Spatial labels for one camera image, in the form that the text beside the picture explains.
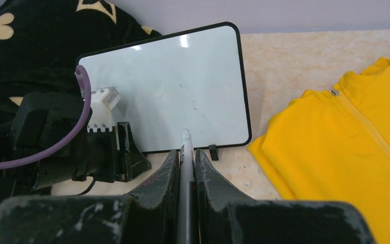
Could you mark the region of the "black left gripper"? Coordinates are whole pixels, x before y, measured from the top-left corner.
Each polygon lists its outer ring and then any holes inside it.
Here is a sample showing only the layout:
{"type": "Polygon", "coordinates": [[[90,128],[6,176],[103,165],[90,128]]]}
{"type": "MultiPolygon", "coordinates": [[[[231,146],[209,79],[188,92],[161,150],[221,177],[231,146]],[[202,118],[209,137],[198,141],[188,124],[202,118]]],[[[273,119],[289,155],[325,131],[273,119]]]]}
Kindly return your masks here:
{"type": "Polygon", "coordinates": [[[151,169],[150,161],[136,146],[129,122],[119,122],[104,132],[84,128],[74,139],[79,164],[74,181],[91,176],[101,182],[129,182],[151,169]]]}

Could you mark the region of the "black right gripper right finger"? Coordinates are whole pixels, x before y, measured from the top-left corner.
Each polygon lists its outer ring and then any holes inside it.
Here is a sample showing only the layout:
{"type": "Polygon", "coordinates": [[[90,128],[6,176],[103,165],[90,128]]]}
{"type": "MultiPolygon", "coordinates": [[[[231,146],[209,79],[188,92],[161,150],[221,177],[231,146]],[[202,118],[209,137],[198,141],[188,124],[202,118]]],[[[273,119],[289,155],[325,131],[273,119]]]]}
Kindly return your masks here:
{"type": "Polygon", "coordinates": [[[374,243],[363,216],[340,201],[255,200],[196,151],[202,243],[374,243]]]}

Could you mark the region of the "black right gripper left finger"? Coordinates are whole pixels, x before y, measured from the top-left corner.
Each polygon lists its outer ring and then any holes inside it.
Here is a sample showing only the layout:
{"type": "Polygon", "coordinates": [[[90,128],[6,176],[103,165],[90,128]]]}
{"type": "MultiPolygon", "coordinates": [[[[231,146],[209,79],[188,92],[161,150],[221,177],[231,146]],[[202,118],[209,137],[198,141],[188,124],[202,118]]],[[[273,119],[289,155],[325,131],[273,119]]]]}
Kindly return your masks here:
{"type": "Polygon", "coordinates": [[[173,243],[179,154],[118,196],[23,196],[0,205],[0,243],[173,243]]]}

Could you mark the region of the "green whiteboard marker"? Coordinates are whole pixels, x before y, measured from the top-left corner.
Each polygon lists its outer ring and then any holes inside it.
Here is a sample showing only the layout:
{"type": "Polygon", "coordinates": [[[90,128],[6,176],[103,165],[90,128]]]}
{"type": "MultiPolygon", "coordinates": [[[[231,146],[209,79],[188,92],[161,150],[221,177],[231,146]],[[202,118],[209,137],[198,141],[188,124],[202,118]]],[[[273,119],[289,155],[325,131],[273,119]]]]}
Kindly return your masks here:
{"type": "Polygon", "coordinates": [[[193,144],[191,133],[185,129],[180,149],[180,185],[176,225],[176,243],[194,243],[193,236],[193,144]]]}

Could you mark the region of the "black framed whiteboard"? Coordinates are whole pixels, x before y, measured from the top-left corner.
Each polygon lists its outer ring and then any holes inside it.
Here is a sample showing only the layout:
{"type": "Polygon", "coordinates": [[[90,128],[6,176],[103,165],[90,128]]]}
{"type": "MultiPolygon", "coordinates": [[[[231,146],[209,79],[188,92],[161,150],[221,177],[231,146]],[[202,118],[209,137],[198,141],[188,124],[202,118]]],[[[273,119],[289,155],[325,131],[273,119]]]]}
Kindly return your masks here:
{"type": "Polygon", "coordinates": [[[83,54],[91,88],[120,94],[113,115],[147,154],[247,145],[252,139],[240,31],[231,22],[83,54]]]}

